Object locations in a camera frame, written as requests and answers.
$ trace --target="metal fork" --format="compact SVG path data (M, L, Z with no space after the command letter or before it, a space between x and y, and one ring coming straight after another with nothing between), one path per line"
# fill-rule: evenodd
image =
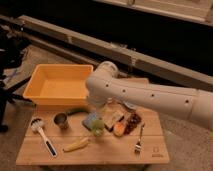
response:
M138 142L135 144L135 154L140 154L141 152L141 138L143 135L143 128L145 127L145 123L143 123L141 125L141 129L140 129L140 137L138 139Z

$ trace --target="small metal cup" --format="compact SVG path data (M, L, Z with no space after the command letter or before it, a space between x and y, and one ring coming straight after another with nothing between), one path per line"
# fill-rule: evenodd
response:
M61 129L67 129L69 127L67 114L65 113L58 113L54 117L54 123L59 126Z

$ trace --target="yellow banana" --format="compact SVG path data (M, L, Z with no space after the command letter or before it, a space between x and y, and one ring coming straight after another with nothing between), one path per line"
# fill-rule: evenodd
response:
M86 147L90 143L90 140L88 137L82 138L80 140L76 140L73 143L69 144L67 147L63 149L64 152L70 152L74 151L80 148Z

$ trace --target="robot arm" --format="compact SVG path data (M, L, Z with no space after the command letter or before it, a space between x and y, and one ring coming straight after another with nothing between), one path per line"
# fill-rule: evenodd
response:
M87 100L101 107L109 97L189 120L213 131L213 93L192 88L141 84L117 79L118 69L103 62L88 77Z

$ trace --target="orange object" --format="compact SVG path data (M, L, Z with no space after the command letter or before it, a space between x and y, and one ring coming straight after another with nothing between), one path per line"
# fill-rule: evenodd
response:
M37 105L86 105L85 81L92 65L37 65L23 96Z
M120 137L124 134L125 125L121 122L116 122L113 128L113 133Z

